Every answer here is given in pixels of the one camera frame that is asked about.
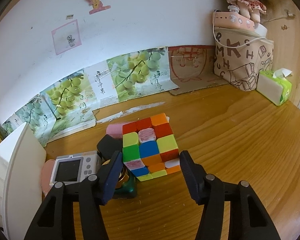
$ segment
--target white cable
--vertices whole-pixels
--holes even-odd
[[[237,48],[242,48],[242,47],[246,46],[247,44],[250,44],[250,43],[252,43],[252,42],[254,42],[254,41],[256,41],[256,40],[264,40],[264,39],[267,39],[267,38],[264,38],[264,37],[255,38],[255,39],[253,39],[252,41],[249,41],[249,42],[247,42],[247,43],[245,43],[245,44],[243,44],[243,45],[237,46],[237,47],[230,47],[230,46],[223,45],[223,44],[221,44],[221,43],[217,40],[217,37],[216,37],[216,35],[215,35],[215,33],[214,33],[214,22],[215,22],[215,20],[216,20],[216,14],[214,14],[213,24],[212,24],[212,33],[213,33],[213,37],[214,37],[214,39],[216,40],[216,42],[217,42],[218,44],[220,44],[221,46],[223,46],[223,47],[225,47],[225,48],[230,48],[230,49],[233,49],[233,48],[236,48],[236,49],[237,49]]]

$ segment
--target pony sticker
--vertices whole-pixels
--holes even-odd
[[[93,14],[93,13],[104,11],[104,10],[107,10],[107,9],[111,8],[110,5],[103,6],[103,4],[100,0],[88,0],[88,2],[93,7],[93,10],[91,10],[89,12],[89,14]]]

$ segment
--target pink case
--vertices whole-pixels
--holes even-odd
[[[236,12],[214,12],[213,21],[215,27],[254,32],[254,22]]]

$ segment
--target pink sticker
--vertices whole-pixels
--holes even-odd
[[[56,55],[80,46],[78,20],[71,21],[51,32]]]
[[[141,130],[139,133],[139,142],[145,143],[149,141],[155,141],[157,137],[155,136],[155,132],[153,128],[147,128],[144,130]]]
[[[145,166],[141,159],[125,162],[124,165],[126,165],[130,171],[140,169]]]
[[[103,3],[100,0],[87,0],[87,1],[93,7],[93,10],[89,11],[89,14],[94,14],[96,12],[101,12],[111,8],[110,5],[103,6]]]

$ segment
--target cardboard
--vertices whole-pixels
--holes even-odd
[[[179,95],[228,82],[213,73],[215,46],[187,45],[169,47],[170,77],[179,88],[170,90]]]

